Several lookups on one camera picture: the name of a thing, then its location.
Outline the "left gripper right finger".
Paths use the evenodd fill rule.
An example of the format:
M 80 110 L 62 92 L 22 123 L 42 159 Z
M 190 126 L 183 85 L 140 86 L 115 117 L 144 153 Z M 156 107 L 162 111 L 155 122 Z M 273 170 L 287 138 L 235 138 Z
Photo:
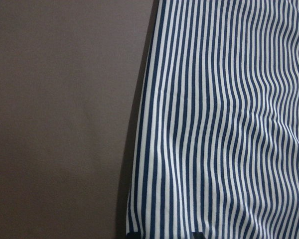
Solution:
M 191 239 L 205 239 L 205 235 L 203 232 L 192 232 Z

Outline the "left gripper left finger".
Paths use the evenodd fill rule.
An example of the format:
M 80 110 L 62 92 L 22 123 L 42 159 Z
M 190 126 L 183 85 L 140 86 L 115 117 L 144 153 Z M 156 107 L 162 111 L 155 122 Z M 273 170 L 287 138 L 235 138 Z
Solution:
M 129 232 L 127 233 L 125 239 L 141 239 L 140 232 Z

